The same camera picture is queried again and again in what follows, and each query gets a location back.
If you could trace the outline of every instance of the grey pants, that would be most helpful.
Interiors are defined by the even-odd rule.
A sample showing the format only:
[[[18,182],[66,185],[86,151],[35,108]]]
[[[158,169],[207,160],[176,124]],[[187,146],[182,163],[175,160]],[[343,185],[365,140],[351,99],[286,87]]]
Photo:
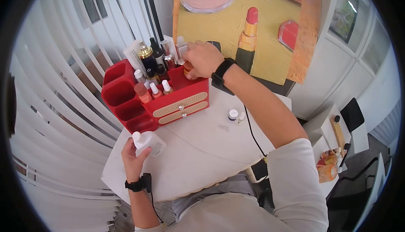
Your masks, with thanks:
[[[218,185],[213,185],[211,187],[202,189],[199,192],[175,199],[173,201],[172,208],[176,216],[176,222],[179,222],[180,215],[196,202],[203,200],[210,195],[224,194],[229,192],[247,194],[256,197],[253,193],[249,180],[247,179],[247,175],[243,171],[235,176],[227,178]]]

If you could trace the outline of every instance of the rattan drawer front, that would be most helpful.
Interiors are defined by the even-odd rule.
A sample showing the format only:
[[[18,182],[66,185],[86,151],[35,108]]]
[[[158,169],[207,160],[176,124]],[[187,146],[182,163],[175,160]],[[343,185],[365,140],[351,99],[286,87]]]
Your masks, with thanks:
[[[177,110],[182,110],[183,108],[188,107],[189,105],[195,104],[197,102],[200,102],[202,100],[205,100],[205,98],[208,96],[208,93],[202,92],[202,93],[197,93],[193,96],[190,96],[188,98],[182,99],[178,102],[175,102],[173,104],[170,104],[168,106],[162,107],[156,111],[153,112],[153,116],[156,118],[163,117],[165,115],[168,115],[170,113],[173,113]]]
[[[179,118],[182,118],[182,117],[185,118],[190,113],[194,113],[194,112],[196,112],[198,110],[201,110],[201,109],[205,108],[207,105],[208,105],[208,102],[206,102],[206,101],[200,102],[198,104],[195,104],[195,105],[192,105],[192,106],[190,106],[188,108],[185,108],[184,110],[181,110],[181,111],[172,113],[172,114],[170,114],[168,116],[165,116],[163,118],[160,118],[159,123],[160,124],[166,124],[166,123],[172,122],[173,120],[176,120],[176,119],[179,119]]]

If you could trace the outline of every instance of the white blinds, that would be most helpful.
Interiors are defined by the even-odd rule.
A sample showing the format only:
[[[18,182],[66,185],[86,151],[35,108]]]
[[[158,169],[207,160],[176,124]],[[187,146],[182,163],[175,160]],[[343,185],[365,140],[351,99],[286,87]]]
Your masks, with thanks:
[[[11,148],[52,231],[107,231],[118,210],[100,177],[123,125],[101,99],[101,82],[124,58],[131,29],[147,44],[153,37],[143,0],[118,2],[122,11],[116,0],[35,0],[14,46]]]

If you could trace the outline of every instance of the white long sleeve shirt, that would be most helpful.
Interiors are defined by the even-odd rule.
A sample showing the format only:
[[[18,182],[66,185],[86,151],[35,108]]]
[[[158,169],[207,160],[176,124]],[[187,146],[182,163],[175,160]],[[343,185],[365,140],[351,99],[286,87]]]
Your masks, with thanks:
[[[328,210],[322,195],[311,143],[304,138],[271,151],[267,156],[275,209],[268,213],[252,196],[211,195],[191,205],[170,229],[163,225],[143,232],[206,231],[326,231]]]

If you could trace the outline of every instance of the red cosmetic organizer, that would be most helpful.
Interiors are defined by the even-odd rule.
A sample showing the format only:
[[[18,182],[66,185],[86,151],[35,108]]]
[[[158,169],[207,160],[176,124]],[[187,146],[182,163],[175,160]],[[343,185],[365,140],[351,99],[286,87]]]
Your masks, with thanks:
[[[183,66],[168,73],[174,92],[144,104],[134,91],[138,82],[127,59],[110,66],[105,72],[101,97],[131,134],[155,131],[159,125],[209,107],[208,78],[188,80]],[[162,84],[157,88],[163,92]]]

